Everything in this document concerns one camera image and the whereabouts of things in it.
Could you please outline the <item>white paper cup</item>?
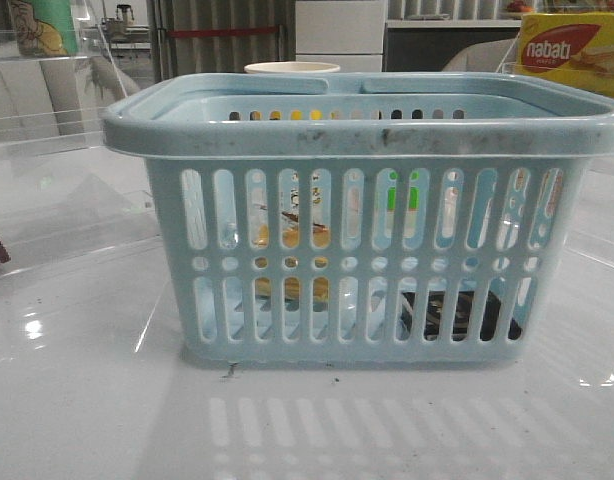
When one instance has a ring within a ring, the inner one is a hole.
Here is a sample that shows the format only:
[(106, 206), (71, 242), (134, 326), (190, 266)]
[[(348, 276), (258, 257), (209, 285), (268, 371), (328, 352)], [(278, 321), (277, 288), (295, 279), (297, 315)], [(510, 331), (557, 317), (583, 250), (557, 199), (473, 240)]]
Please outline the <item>white paper cup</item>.
[(325, 74), (338, 73), (341, 67), (337, 64), (308, 61), (277, 61), (248, 64), (244, 67), (247, 74)]

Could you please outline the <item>green cartoon snack bag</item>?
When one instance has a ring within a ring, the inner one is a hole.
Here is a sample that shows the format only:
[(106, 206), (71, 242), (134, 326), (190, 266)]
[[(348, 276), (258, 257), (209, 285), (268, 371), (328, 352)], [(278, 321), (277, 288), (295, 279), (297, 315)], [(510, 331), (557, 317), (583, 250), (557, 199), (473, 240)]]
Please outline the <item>green cartoon snack bag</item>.
[(8, 1), (19, 52), (24, 57), (65, 57), (78, 53), (67, 0)]

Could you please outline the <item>white drawer cabinet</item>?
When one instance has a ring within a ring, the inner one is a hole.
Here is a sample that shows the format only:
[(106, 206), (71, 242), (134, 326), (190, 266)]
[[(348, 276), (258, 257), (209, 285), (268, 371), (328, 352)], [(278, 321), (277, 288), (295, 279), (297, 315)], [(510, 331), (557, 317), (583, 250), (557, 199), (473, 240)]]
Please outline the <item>white drawer cabinet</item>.
[(380, 72), (387, 10), (386, 1), (296, 2), (295, 58), (343, 72)]

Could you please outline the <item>clear acrylic shelf left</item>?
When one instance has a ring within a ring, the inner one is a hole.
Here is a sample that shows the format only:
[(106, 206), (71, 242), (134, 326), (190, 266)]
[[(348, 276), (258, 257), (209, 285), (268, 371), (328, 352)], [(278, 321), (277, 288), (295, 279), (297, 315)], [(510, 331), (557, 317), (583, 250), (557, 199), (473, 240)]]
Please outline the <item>clear acrylic shelf left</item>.
[(108, 150), (105, 108), (153, 80), (141, 1), (70, 1), (78, 53), (20, 54), (0, 1), (0, 277), (158, 233), (139, 159)]

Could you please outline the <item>light blue plastic basket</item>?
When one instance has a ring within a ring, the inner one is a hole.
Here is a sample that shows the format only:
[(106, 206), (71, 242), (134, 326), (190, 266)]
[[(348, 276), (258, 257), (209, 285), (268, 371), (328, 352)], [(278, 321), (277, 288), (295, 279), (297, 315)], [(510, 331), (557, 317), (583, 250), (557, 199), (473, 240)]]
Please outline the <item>light blue plastic basket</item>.
[[(581, 178), (614, 156), (614, 99), (487, 73), (195, 74), (102, 114), (145, 161), (188, 349), (220, 362), (420, 363), (517, 357), (548, 296)], [(234, 207), (267, 206), (269, 245), (234, 244)], [(300, 218), (281, 244), (281, 211)], [(316, 248), (313, 222), (331, 243)], [(298, 303), (284, 301), (297, 278)], [(314, 280), (331, 285), (322, 308)], [(268, 278), (269, 301), (254, 282)], [(357, 286), (343, 308), (343, 279)], [(423, 338), (427, 296), (445, 293)], [(460, 291), (475, 293), (452, 339)], [(415, 292), (410, 333), (401, 294)], [(501, 301), (493, 339), (480, 329)], [(508, 338), (511, 320), (522, 327)]]

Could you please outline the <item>packaged bread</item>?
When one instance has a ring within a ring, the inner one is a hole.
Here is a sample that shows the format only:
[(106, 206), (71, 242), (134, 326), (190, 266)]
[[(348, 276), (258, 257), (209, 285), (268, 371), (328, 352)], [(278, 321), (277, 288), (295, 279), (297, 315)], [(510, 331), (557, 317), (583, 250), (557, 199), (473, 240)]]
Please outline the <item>packaged bread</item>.
[[(247, 234), (253, 249), (266, 249), (270, 241), (267, 224), (267, 206), (262, 203), (253, 203), (247, 208), (234, 207), (233, 216), (246, 212), (249, 217), (246, 221), (237, 224), (239, 230), (231, 235), (234, 244), (242, 243)], [(286, 248), (295, 248), (300, 240), (300, 218), (296, 212), (281, 211), (281, 244)], [(311, 225), (311, 241), (316, 248), (323, 249), (331, 243), (331, 232), (327, 225), (313, 222)], [(268, 278), (258, 278), (254, 282), (255, 298), (269, 301), (272, 296), (272, 285)], [(331, 285), (324, 277), (314, 280), (312, 291), (313, 301), (318, 308), (324, 307), (330, 300)], [(340, 296), (344, 309), (355, 307), (358, 293), (357, 286), (349, 279), (343, 279), (340, 287)], [(284, 280), (284, 301), (298, 303), (300, 300), (300, 285), (297, 278)]]

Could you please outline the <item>yellow nabati wafer box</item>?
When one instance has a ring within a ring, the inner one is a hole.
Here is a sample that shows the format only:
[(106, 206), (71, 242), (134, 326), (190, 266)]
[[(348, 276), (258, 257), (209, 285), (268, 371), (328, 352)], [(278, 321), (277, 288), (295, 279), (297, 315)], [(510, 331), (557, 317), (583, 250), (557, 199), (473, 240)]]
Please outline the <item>yellow nabati wafer box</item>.
[(614, 98), (614, 13), (525, 15), (513, 71)]

